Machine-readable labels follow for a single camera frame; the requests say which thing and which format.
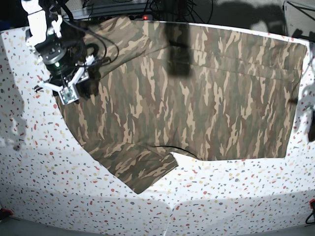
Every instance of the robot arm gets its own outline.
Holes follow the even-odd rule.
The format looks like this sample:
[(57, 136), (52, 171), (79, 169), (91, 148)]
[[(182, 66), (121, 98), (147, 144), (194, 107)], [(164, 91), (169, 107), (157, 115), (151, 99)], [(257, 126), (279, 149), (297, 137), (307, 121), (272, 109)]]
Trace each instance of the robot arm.
[(34, 90), (51, 89), (59, 95), (63, 104), (69, 104), (79, 99), (76, 84), (89, 79), (86, 66), (91, 65), (95, 59), (92, 55), (86, 57), (85, 61), (75, 61), (78, 55), (75, 57), (72, 49), (78, 43), (84, 47), (83, 35), (63, 24), (58, 11), (51, 11), (60, 7), (58, 2), (52, 2), (51, 6), (44, 9), (39, 0), (22, 0), (30, 25), (26, 45), (38, 55), (38, 60), (43, 61), (51, 73), (50, 78), (40, 81)]

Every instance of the black cable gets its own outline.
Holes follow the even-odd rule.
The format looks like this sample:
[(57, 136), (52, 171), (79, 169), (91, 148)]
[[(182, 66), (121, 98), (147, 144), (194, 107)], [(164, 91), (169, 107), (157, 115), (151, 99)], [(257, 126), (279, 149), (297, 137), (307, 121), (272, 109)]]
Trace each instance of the black cable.
[(160, 10), (159, 10), (159, 8), (158, 8), (158, 4), (157, 4), (157, 2), (154, 0), (154, 1), (152, 1), (151, 3), (150, 3), (150, 5), (149, 5), (149, 9), (152, 11), (152, 14), (153, 15), (156, 15), (156, 11), (155, 10), (153, 10), (153, 8), (152, 8), (152, 5), (153, 5), (153, 3), (155, 3), (156, 4), (156, 7), (157, 7), (157, 13), (158, 13), (158, 17), (155, 17), (157, 20), (161, 20), (161, 15), (160, 15)]
[[(163, 0), (163, 6), (165, 7), (166, 6), (166, 0)], [(168, 12), (167, 11), (165, 11), (165, 9), (164, 9), (164, 20), (165, 21), (168, 21)]]
[(89, 1), (90, 1), (90, 0), (84, 0), (84, 1), (83, 1), (83, 4), (82, 4), (82, 8), (85, 8), (85, 7), (88, 7), (88, 6), (92, 6), (93, 4), (87, 5), (87, 3), (88, 3)]
[(88, 21), (91, 20), (91, 16), (93, 14), (93, 10), (94, 10), (94, 3), (92, 4), (91, 13), (89, 14)]
[[(172, 5), (172, 10), (174, 10), (174, 11), (175, 11), (175, 2), (176, 1), (173, 1), (173, 5)], [(176, 21), (176, 20), (174, 20), (174, 14), (172, 14), (172, 22), (174, 22), (174, 21)]]
[(177, 12), (178, 12), (177, 21), (184, 20), (187, 22), (187, 20), (185, 19), (186, 15), (184, 15), (184, 12), (186, 11), (187, 8), (188, 8), (188, 1), (186, 1), (186, 2), (184, 2), (183, 0), (178, 1), (178, 4), (177, 4)]
[(112, 0), (114, 2), (118, 2), (118, 3), (125, 3), (125, 2), (130, 2), (130, 1), (134, 1), (134, 0), (128, 0), (128, 1), (116, 1), (116, 0)]
[(211, 13), (210, 13), (210, 17), (209, 17), (209, 19), (208, 19), (208, 21), (207, 21), (207, 24), (210, 22), (210, 20), (211, 20), (211, 17), (212, 17), (212, 13), (213, 13), (213, 0), (211, 0)]
[(84, 32), (84, 33), (91, 34), (92, 36), (94, 36), (95, 38), (97, 38), (97, 39), (103, 44), (104, 49), (105, 49), (105, 52), (104, 52), (103, 57), (102, 57), (101, 59), (95, 60), (91, 65), (88, 65), (88, 66), (86, 66), (86, 65), (77, 65), (77, 66), (74, 66), (74, 67), (75, 67), (75, 68), (78, 68), (78, 67), (90, 68), (90, 67), (92, 67), (92, 66), (102, 65), (103, 62), (104, 62), (104, 60), (105, 60), (105, 58), (106, 58), (106, 54), (107, 54), (107, 47), (106, 47), (105, 42), (101, 39), (102, 36), (99, 35), (99, 34), (97, 34), (97, 33), (92, 32), (92, 31), (90, 31), (90, 30), (83, 29), (83, 28), (81, 28), (81, 27), (79, 27), (79, 26), (76, 26), (76, 25), (70, 23), (69, 21), (63, 21), (63, 22), (65, 22), (67, 25), (69, 25), (69, 26), (71, 26), (71, 27), (73, 27), (73, 28), (75, 28), (75, 29), (77, 29), (77, 30), (79, 30), (79, 31), (82, 31), (82, 32)]
[(143, 14), (146, 12), (146, 10), (147, 10), (147, 8), (148, 8), (149, 1), (150, 1), (150, 0), (147, 0), (146, 6), (144, 7), (144, 10), (143, 10)]
[(64, 9), (66, 14), (68, 15), (68, 18), (71, 22), (74, 21), (73, 14), (69, 10), (69, 8), (66, 6), (66, 4), (63, 2), (63, 0), (57, 0), (58, 4)]
[[(314, 216), (314, 222), (308, 222), (309, 219), (312, 217), (312, 215)], [(312, 212), (312, 213), (306, 218), (305, 224), (307, 224), (307, 225), (315, 225), (315, 212)]]
[(193, 16), (193, 14), (192, 14), (192, 11), (193, 11), (193, 6), (197, 6), (193, 1), (187, 1), (188, 3), (190, 3), (191, 4), (191, 9), (190, 9), (190, 12), (186, 15), (186, 16), (191, 16), (191, 18), (192, 18), (192, 20), (193, 20), (193, 22), (194, 23), (196, 23), (196, 20), (195, 20), (195, 18), (194, 18), (194, 16)]
[(205, 24), (203, 19), (198, 15), (198, 13), (194, 9), (192, 9), (192, 12), (194, 12), (196, 14), (196, 16), (201, 20), (201, 22)]

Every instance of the red object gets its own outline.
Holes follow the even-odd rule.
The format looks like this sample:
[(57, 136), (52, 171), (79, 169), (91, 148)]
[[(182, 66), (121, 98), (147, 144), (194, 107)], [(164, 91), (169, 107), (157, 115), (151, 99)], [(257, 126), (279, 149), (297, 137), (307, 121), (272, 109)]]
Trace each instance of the red object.
[(2, 209), (3, 212), (9, 212), (10, 215), (13, 215), (11, 210)]
[(315, 199), (310, 200), (310, 207), (311, 209), (315, 210), (315, 208), (313, 208), (312, 205), (315, 205)]

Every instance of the camouflage shirt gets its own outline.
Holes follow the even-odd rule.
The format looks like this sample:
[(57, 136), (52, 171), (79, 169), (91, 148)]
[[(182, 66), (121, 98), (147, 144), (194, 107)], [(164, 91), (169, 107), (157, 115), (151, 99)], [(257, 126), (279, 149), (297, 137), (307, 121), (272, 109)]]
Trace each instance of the camouflage shirt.
[(57, 102), (82, 147), (134, 192), (177, 167), (172, 151), (205, 161), (285, 156), (305, 46), (127, 17), (93, 30), (110, 39), (111, 63), (86, 84), (97, 93)]

